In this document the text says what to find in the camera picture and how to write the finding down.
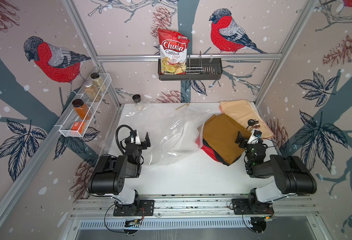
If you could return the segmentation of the brown trousers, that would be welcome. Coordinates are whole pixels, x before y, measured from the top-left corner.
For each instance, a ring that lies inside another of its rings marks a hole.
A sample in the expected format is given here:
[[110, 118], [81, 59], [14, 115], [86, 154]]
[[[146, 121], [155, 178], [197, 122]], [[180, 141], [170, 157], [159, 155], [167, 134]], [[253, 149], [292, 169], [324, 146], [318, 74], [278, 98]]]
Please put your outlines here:
[[245, 148], [235, 143], [238, 132], [247, 142], [251, 132], [226, 114], [212, 115], [203, 127], [203, 139], [230, 165], [236, 162]]

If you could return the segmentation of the clear plastic vacuum bag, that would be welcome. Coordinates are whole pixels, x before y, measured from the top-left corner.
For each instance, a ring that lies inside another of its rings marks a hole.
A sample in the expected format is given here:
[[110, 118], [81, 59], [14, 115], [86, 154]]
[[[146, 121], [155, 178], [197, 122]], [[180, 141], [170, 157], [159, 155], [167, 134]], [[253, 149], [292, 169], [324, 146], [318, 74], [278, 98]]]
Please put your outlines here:
[[149, 134], [151, 146], [144, 151], [145, 164], [166, 166], [202, 148], [204, 125], [209, 116], [209, 109], [150, 105], [129, 112], [124, 120], [141, 137]]

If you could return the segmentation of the black trousers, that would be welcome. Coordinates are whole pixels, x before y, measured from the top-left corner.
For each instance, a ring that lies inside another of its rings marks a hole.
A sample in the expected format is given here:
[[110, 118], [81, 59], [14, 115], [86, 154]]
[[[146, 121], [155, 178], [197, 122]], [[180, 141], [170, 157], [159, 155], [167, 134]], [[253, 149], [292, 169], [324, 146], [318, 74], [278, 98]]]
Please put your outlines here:
[[210, 145], [206, 142], [203, 142], [203, 146], [201, 148], [209, 157], [211, 157], [214, 161], [218, 163], [222, 163], [223, 165], [230, 166]]

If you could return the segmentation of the red trousers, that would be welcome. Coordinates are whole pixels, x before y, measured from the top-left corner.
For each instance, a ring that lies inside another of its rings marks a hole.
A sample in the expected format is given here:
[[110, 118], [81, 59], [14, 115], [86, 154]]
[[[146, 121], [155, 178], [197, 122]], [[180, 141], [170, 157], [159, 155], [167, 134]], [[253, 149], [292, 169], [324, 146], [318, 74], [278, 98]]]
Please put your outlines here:
[[203, 139], [203, 137], [197, 137], [196, 139], [196, 144], [198, 146], [201, 145], [201, 149], [209, 156], [211, 157], [214, 161], [219, 162], [219, 154], [208, 144], [206, 140]]

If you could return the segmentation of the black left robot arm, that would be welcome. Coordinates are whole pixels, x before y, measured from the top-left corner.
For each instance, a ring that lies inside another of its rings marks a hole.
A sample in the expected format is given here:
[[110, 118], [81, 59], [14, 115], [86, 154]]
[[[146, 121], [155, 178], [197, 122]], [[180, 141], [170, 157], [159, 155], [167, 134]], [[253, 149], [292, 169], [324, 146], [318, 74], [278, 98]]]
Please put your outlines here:
[[240, 164], [222, 165], [219, 155], [206, 146], [170, 165], [145, 167], [142, 152], [151, 147], [150, 138], [141, 141], [130, 126], [116, 130], [119, 156], [100, 156], [86, 189], [96, 197], [110, 197], [128, 206], [139, 202], [139, 194], [226, 194], [239, 193], [245, 185]]

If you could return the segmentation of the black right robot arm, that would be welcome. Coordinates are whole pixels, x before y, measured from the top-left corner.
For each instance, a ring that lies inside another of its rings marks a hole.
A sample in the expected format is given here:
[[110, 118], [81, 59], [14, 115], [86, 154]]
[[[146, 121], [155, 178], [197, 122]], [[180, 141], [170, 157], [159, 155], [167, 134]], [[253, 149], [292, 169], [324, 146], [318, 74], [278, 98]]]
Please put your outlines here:
[[274, 180], [262, 187], [253, 188], [248, 200], [253, 204], [267, 204], [273, 201], [298, 195], [311, 195], [317, 191], [317, 183], [310, 171], [297, 156], [283, 157], [270, 155], [265, 161], [266, 145], [247, 144], [245, 168], [251, 178]]

